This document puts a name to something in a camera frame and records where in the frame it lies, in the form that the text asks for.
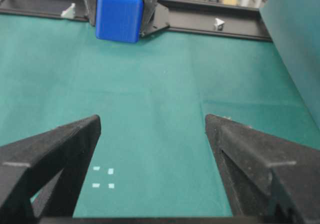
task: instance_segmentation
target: green mat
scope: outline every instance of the green mat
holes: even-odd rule
[[[0,36],[1,144],[101,117],[75,216],[231,215],[208,113],[319,147],[272,43],[168,32],[131,45],[97,40],[89,24],[5,15]]]
[[[319,0],[268,0],[261,15],[320,128]]]

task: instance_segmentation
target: small white bracket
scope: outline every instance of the small white bracket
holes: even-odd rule
[[[214,19],[214,30],[215,31],[222,31],[224,29],[225,26],[225,22],[221,19],[215,18]]]
[[[69,8],[66,10],[62,11],[61,13],[61,18],[63,19],[69,19],[73,20],[76,17],[76,10],[75,10],[76,4],[72,3]]]

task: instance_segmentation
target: white marker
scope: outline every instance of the white marker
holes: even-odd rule
[[[92,183],[92,188],[99,188],[100,187],[100,183]]]
[[[109,168],[109,169],[108,169],[108,175],[113,175],[113,174],[114,174],[114,173],[113,173],[113,172],[114,172],[113,170],[114,170],[113,168]]]

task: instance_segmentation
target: black metal frame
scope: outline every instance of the black metal frame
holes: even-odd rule
[[[169,31],[175,32],[272,41],[257,9],[186,0],[158,2],[169,9],[169,23],[165,20],[155,24],[159,29],[169,27]],[[74,20],[88,21],[84,0],[4,0],[0,13],[61,19],[62,11],[71,3],[76,4]],[[215,18],[225,21],[223,30],[214,29]]]

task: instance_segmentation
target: blue cube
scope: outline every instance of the blue cube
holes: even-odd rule
[[[96,37],[136,43],[143,15],[142,0],[97,0]]]

